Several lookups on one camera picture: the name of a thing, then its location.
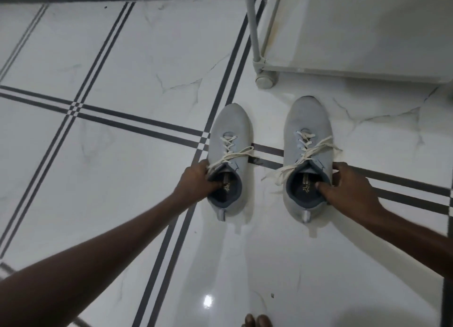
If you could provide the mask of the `person's left hand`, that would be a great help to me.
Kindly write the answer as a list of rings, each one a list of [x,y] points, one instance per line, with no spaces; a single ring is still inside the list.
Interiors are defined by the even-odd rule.
[[[184,209],[206,198],[208,194],[207,159],[187,167],[183,172],[172,197]]]

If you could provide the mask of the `person's right hand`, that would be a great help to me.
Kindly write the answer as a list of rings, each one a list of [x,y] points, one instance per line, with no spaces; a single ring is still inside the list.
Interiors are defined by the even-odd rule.
[[[385,209],[368,179],[345,162],[334,162],[331,185],[335,187],[332,206],[366,227],[376,223]]]

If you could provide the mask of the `light grey lace-up sneaker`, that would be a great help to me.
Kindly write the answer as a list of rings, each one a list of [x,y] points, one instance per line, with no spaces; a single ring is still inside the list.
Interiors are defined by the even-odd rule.
[[[217,219],[226,221],[242,212],[248,198],[248,160],[254,153],[251,120],[239,104],[229,104],[217,116],[210,134],[207,179],[222,186],[207,200]]]
[[[332,183],[334,152],[331,122],[324,106],[303,96],[291,106],[284,126],[284,163],[262,180],[283,188],[284,205],[291,216],[307,224],[327,202],[316,183]]]

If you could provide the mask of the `person's right forearm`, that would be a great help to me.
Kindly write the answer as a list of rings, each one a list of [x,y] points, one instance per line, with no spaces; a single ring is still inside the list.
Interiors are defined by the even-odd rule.
[[[364,227],[437,274],[453,281],[453,239],[385,209],[373,215]]]

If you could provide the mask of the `person's left forearm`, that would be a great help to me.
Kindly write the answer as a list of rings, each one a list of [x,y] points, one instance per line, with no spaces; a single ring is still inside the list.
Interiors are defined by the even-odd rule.
[[[174,192],[136,218],[0,281],[0,327],[67,327],[192,204]]]

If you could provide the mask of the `person's bare foot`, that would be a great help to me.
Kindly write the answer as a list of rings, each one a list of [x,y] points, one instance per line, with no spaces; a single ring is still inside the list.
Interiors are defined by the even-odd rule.
[[[265,314],[254,317],[251,313],[249,313],[245,316],[244,323],[241,327],[273,327],[273,324],[270,318]]]

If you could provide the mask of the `white wheeled shoe rack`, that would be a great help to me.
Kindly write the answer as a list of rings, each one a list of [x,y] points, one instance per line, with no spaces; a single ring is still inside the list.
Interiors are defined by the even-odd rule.
[[[259,89],[279,72],[453,82],[453,0],[246,0]]]

